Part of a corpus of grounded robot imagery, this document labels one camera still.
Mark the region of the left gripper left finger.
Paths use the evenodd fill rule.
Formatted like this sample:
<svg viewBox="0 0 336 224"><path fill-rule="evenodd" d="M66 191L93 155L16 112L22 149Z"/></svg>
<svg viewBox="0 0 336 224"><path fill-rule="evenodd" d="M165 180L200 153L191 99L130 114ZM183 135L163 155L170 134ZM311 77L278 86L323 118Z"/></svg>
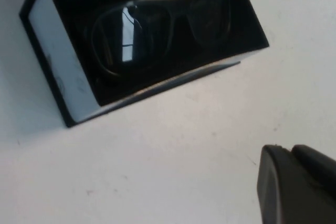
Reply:
<svg viewBox="0 0 336 224"><path fill-rule="evenodd" d="M335 223L335 192L327 192L291 150L261 150L257 194L263 223Z"/></svg>

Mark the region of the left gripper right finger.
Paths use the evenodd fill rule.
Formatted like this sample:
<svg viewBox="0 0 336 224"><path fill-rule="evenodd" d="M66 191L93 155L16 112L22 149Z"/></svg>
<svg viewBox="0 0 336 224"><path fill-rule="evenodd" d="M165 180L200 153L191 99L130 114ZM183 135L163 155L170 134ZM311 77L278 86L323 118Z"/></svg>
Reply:
<svg viewBox="0 0 336 224"><path fill-rule="evenodd" d="M306 145L295 145L291 152L327 192L335 192L335 160Z"/></svg>

